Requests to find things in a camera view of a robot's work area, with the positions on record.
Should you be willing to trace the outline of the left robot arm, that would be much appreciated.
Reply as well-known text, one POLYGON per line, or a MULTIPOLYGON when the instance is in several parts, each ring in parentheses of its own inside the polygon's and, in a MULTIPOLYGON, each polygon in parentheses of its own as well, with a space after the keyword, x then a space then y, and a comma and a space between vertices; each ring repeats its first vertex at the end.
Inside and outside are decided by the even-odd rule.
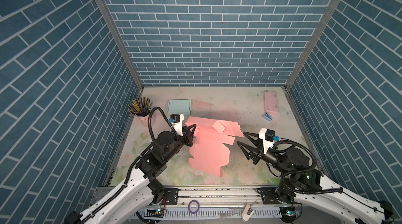
POLYGON ((193 145, 196 125, 187 126, 182 115, 168 118, 160 107, 148 115, 150 144, 134 160, 125 179, 106 196, 80 214, 69 213, 66 224, 122 224, 141 208, 162 200, 164 186, 157 177, 166 169, 167 163, 186 145, 193 145), (155 136, 152 130, 153 114, 159 111, 169 126, 155 136))

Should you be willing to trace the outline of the pink paper box sheet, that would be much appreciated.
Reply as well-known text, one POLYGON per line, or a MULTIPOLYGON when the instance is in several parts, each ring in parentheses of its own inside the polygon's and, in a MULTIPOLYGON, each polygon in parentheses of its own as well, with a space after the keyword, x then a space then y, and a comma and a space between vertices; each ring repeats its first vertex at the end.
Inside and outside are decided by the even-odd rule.
POLYGON ((243 137, 237 122, 190 116, 187 126, 196 125, 193 146, 189 148, 189 165, 216 177, 223 177, 223 167, 228 165, 230 150, 235 137, 243 137))

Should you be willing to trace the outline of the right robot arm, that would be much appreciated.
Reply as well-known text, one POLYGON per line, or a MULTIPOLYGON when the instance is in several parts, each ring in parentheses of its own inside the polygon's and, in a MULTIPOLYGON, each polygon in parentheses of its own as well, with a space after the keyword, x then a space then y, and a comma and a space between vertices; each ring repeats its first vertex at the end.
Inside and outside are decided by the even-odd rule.
POLYGON ((395 222, 391 203, 369 200, 334 182, 317 169, 317 158, 306 146, 265 128, 243 135, 252 143, 237 143, 245 157, 255 165, 263 161, 269 170, 279 172, 279 201, 306 204, 349 224, 395 222))

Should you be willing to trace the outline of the mint green paper box sheet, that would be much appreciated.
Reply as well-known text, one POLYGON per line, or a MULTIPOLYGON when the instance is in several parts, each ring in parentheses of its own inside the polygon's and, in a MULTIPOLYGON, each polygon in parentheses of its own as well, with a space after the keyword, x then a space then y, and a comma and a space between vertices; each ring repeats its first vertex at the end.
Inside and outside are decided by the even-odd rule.
POLYGON ((190 99, 173 99, 168 101, 168 114, 183 114, 184 116, 191 115, 191 100, 190 99))

